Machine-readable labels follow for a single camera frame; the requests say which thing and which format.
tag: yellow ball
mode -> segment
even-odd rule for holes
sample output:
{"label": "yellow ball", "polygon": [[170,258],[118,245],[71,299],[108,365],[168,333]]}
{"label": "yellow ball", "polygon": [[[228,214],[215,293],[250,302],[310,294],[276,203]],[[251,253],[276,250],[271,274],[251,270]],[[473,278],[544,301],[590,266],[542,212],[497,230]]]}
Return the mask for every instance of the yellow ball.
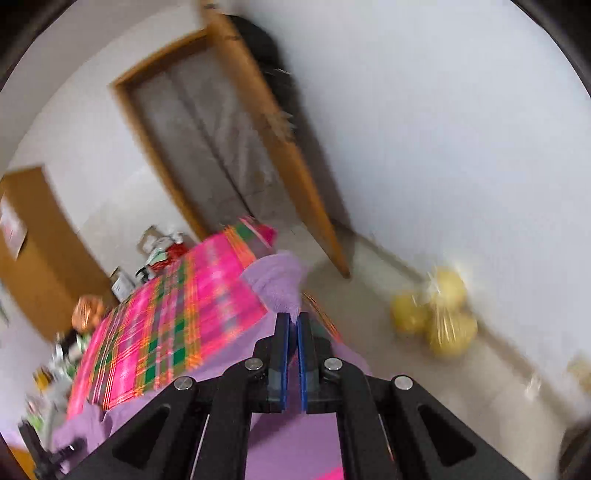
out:
{"label": "yellow ball", "polygon": [[448,268],[438,268],[427,286],[427,298],[434,308],[460,309],[466,297],[466,286],[460,275]]}
{"label": "yellow ball", "polygon": [[429,348],[435,355],[454,357],[468,349],[477,332],[478,324],[473,316],[438,309],[426,330],[426,337]]}
{"label": "yellow ball", "polygon": [[392,322],[402,333],[420,333],[427,326],[431,310],[418,302],[419,294],[413,292],[395,295],[392,299]]}

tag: baseboard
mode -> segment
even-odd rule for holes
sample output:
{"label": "baseboard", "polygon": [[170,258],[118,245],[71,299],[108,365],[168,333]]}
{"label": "baseboard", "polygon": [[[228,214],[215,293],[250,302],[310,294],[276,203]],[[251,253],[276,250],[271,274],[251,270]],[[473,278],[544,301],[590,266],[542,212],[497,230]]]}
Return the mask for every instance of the baseboard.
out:
{"label": "baseboard", "polygon": [[[422,283],[426,281],[426,275],[421,274],[417,270],[408,266],[404,261],[398,258],[393,253],[377,246],[370,239],[363,235],[353,231],[347,225],[342,224],[338,220],[333,220],[337,230],[347,235],[353,235],[358,240],[367,245],[373,250],[379,257],[383,258],[384,261],[395,267],[400,273],[406,275],[411,281],[415,283]],[[539,396],[543,402],[550,406],[560,419],[565,421],[567,424],[574,423],[578,416],[576,412],[569,406],[568,402],[560,397],[555,389],[547,382],[534,368],[532,363],[521,354],[521,352],[507,339],[498,335],[494,332],[485,321],[478,316],[478,313],[473,314],[476,316],[478,321],[479,335],[505,362],[507,362],[511,368],[525,381],[531,381],[536,379],[540,383]]]}

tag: pink plaid blanket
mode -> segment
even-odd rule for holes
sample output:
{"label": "pink plaid blanket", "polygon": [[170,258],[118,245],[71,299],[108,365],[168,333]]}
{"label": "pink plaid blanket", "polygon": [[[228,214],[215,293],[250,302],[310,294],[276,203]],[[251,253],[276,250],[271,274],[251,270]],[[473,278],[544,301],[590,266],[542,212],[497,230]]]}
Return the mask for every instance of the pink plaid blanket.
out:
{"label": "pink plaid blanket", "polygon": [[261,319],[265,306],[239,277],[272,253],[272,237],[244,219],[207,238],[110,312],[74,379],[68,418],[86,400],[108,410],[166,386]]}

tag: blue gripper pad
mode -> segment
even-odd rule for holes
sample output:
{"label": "blue gripper pad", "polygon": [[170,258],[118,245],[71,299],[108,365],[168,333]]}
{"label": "blue gripper pad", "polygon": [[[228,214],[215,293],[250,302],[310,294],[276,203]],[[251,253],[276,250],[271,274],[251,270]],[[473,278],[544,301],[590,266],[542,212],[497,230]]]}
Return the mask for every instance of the blue gripper pad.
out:
{"label": "blue gripper pad", "polygon": [[297,354],[300,363],[301,408],[308,411],[308,397],[318,392],[319,372],[310,316],[302,312],[297,318]]}
{"label": "blue gripper pad", "polygon": [[287,403],[287,367],[291,356],[289,354],[290,329],[289,313],[278,313],[269,359],[268,399],[276,406],[273,411],[284,411]]}

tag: open door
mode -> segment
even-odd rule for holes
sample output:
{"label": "open door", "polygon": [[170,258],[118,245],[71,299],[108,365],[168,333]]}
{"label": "open door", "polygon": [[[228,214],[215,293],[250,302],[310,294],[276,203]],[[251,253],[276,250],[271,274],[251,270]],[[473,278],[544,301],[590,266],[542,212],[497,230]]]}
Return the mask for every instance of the open door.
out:
{"label": "open door", "polygon": [[207,40],[234,82],[238,96],[250,113],[269,157],[275,165],[300,218],[336,268],[349,277],[349,266],[314,180],[293,138],[271,89],[234,25],[217,4],[198,0],[207,24]]}

